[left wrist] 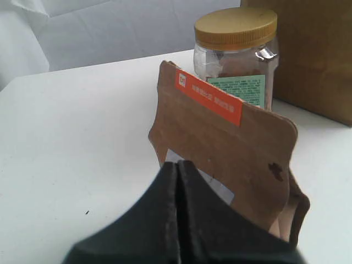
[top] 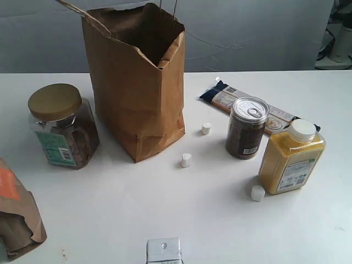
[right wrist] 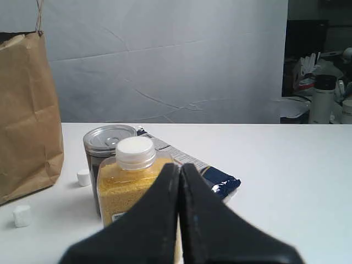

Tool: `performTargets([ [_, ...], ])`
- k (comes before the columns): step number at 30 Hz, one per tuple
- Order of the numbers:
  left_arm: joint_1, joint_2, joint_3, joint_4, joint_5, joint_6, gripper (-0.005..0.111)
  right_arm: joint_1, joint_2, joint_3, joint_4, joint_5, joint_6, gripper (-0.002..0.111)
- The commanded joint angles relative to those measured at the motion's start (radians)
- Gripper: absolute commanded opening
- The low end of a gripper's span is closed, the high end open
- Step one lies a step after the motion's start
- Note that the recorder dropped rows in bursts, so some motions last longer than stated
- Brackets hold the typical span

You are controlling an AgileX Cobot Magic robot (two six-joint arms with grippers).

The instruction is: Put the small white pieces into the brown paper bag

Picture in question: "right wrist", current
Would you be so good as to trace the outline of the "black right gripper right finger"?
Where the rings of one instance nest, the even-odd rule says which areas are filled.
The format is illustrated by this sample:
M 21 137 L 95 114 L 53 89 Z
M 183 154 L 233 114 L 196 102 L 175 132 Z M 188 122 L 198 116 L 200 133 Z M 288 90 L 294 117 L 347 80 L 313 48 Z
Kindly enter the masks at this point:
M 294 247 L 226 206 L 193 164 L 180 169 L 180 230 L 185 263 L 303 263 Z

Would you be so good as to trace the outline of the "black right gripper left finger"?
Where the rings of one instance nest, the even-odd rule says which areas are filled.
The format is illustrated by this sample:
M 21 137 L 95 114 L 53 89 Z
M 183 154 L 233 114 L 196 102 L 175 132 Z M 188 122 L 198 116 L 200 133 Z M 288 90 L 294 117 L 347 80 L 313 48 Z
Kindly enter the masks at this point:
M 179 168 L 168 163 L 118 220 L 72 245 L 60 263 L 173 263 Z

